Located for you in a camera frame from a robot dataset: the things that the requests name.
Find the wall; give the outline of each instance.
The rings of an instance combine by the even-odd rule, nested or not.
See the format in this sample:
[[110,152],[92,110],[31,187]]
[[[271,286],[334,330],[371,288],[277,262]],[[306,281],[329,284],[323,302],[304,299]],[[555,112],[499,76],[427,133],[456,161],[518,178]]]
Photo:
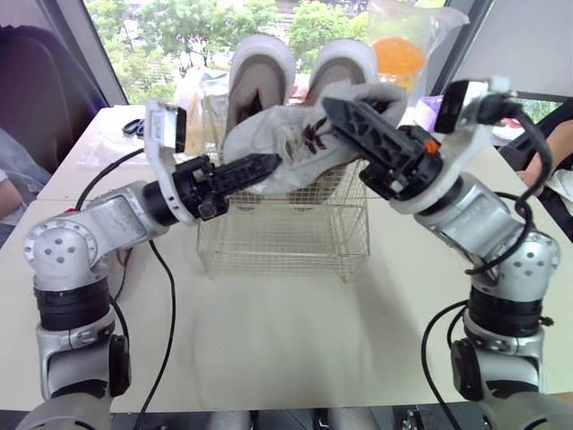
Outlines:
[[514,90],[573,96],[573,2],[496,0],[456,78],[495,74]]
[[50,28],[36,0],[0,0],[0,25],[22,24]]

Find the metal wire rack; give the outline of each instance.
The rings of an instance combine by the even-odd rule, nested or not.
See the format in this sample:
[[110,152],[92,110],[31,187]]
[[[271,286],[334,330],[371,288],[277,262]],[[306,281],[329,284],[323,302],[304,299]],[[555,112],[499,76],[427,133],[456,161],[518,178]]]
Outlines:
[[[207,101],[203,112],[210,106]],[[204,124],[214,117],[222,115],[203,116]],[[220,142],[213,133],[203,136],[209,136],[205,152],[217,160]],[[227,215],[199,226],[197,251],[208,274],[336,273],[350,280],[369,255],[366,192],[358,178],[362,168],[357,161],[332,169],[286,195],[231,196]]]

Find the window frame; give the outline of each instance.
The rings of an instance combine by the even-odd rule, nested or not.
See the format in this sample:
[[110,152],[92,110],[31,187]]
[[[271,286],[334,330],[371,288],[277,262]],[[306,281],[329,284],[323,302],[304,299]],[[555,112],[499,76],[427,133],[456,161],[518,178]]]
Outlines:
[[[73,54],[94,77],[94,81],[100,87],[107,102],[111,106],[115,104],[129,104],[83,1],[36,1],[66,46],[70,48]],[[432,70],[429,71],[428,75],[436,76],[436,78],[430,78],[428,80],[423,95],[428,93],[430,95],[441,94],[452,81],[466,57],[467,51],[477,36],[483,24],[483,20],[490,11],[493,1],[494,0],[445,1],[444,6],[467,13],[470,18],[470,23],[462,27],[457,36],[452,34],[444,41],[443,45],[446,47],[441,47],[441,58],[439,58],[438,61],[431,62],[429,65]],[[449,52],[446,52],[444,55],[443,50],[448,49],[448,44],[451,45],[451,48]]]
[[83,1],[37,0],[37,3],[56,34],[99,86],[107,104],[128,105]]

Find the white shoe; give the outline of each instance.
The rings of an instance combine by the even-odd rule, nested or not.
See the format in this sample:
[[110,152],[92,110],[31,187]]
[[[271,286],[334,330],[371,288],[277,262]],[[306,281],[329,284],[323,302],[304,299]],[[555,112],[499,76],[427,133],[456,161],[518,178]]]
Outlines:
[[287,103],[295,57],[280,40],[254,34],[241,41],[231,63],[227,132],[264,109]]
[[321,106],[324,97],[358,99],[372,92],[371,84],[335,82],[326,87],[313,106],[275,106],[235,127],[223,145],[225,163],[248,154],[278,154],[283,162],[265,181],[248,188],[256,194],[286,194],[312,183],[323,173],[344,166],[357,155],[330,133],[330,121]]
[[327,43],[314,62],[304,104],[314,104],[328,85],[341,81],[378,82],[378,59],[368,45],[352,39]]
[[[357,158],[350,147],[330,133],[330,122],[321,105],[324,97],[380,101],[389,106],[386,119],[396,125],[405,107],[403,91],[368,83],[377,79],[377,64],[376,55],[365,44],[336,40],[328,44],[317,59],[311,94],[317,97],[316,94],[320,93],[320,96],[313,106],[271,107],[233,128],[223,143],[225,163],[252,153],[276,153],[283,159],[269,178],[246,191],[287,194]],[[328,198],[323,190],[318,191]],[[320,203],[322,200],[313,196],[309,202]]]

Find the window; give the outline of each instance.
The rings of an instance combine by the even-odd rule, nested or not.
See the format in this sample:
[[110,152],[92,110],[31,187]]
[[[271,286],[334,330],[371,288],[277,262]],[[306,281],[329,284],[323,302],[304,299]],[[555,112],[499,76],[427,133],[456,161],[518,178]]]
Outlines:
[[535,123],[538,123],[552,111],[561,106],[561,101],[552,100],[538,100],[538,99],[514,99],[517,103],[521,103],[523,110],[528,114]]
[[[444,4],[444,0],[402,1],[419,7]],[[84,3],[125,95],[133,104],[147,97],[172,100],[175,88],[192,69],[228,72],[236,45],[256,32],[271,34],[291,47],[298,69],[294,97],[303,97],[319,47],[339,38],[366,41],[368,23],[367,0]]]

